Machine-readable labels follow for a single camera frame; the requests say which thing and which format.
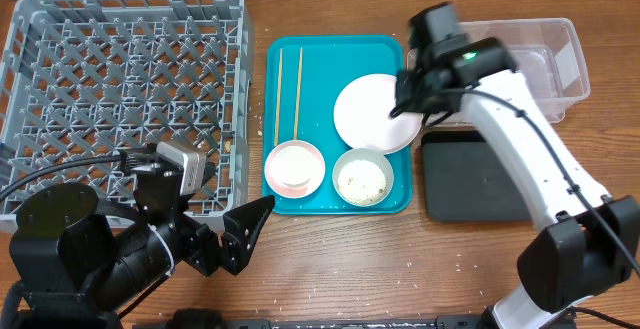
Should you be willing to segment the grey bowl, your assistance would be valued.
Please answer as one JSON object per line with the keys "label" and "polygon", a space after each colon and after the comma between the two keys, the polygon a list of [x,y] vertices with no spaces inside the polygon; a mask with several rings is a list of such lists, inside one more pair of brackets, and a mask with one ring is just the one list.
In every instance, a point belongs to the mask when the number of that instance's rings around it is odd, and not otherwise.
{"label": "grey bowl", "polygon": [[338,195],[356,207],[381,204],[391,193],[394,180],[394,172],[386,156],[365,148],[345,152],[332,172]]}

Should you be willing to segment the white cup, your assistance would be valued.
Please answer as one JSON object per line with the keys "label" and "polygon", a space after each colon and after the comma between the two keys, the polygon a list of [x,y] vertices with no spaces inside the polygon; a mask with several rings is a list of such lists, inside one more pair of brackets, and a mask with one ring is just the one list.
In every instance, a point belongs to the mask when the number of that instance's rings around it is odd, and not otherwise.
{"label": "white cup", "polygon": [[311,164],[313,156],[304,147],[292,145],[283,148],[275,157],[274,167],[278,180],[284,185],[300,187],[307,184],[311,178]]}

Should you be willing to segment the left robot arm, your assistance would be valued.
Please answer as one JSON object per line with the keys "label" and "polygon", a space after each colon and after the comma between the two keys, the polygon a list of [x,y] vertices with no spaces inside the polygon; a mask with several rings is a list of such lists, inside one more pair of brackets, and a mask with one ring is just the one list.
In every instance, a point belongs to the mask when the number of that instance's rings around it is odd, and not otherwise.
{"label": "left robot arm", "polygon": [[4,328],[118,328],[187,263],[203,276],[239,274],[275,206],[272,195],[222,214],[222,226],[186,215],[182,175],[142,173],[135,206],[70,182],[43,189],[17,211],[9,243],[20,279],[2,308]]}

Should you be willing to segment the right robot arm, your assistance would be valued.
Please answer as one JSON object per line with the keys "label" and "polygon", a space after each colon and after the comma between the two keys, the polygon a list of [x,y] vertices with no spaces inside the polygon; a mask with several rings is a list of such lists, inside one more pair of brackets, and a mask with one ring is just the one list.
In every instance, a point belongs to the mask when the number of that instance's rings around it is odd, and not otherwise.
{"label": "right robot arm", "polygon": [[497,155],[526,204],[536,238],[517,260],[518,286],[481,328],[544,328],[639,272],[639,205],[611,197],[574,158],[496,38],[411,39],[390,114],[460,113]]}

